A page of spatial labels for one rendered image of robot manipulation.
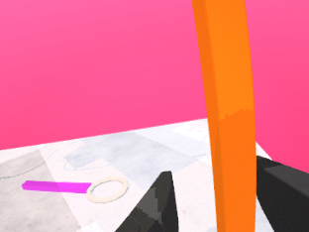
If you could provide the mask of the orange handle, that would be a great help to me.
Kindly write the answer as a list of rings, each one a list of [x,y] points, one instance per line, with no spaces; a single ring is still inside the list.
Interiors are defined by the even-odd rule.
[[[191,0],[209,124],[217,232],[255,232],[257,125],[246,0]]]

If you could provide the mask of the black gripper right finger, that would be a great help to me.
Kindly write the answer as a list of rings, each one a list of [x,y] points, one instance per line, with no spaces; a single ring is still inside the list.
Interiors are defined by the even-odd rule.
[[[257,200],[274,232],[309,232],[309,173],[257,156]]]

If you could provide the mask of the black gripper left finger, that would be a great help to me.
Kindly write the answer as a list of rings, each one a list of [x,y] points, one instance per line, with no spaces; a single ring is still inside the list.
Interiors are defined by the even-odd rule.
[[[179,232],[172,172],[162,172],[115,232]]]

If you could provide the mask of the pink handle with cream ring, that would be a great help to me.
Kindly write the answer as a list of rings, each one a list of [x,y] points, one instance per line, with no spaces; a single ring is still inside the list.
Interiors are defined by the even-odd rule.
[[[95,198],[91,195],[91,191],[94,190],[95,186],[108,180],[121,180],[123,183],[123,190],[116,192],[114,195],[106,196],[106,198]],[[27,180],[21,184],[23,190],[35,190],[35,191],[55,191],[55,192],[80,192],[80,194],[86,194],[88,199],[92,202],[111,202],[111,200],[118,199],[119,196],[126,194],[128,188],[127,180],[122,176],[110,175],[106,178],[100,178],[95,183],[90,182],[37,182],[36,180]]]

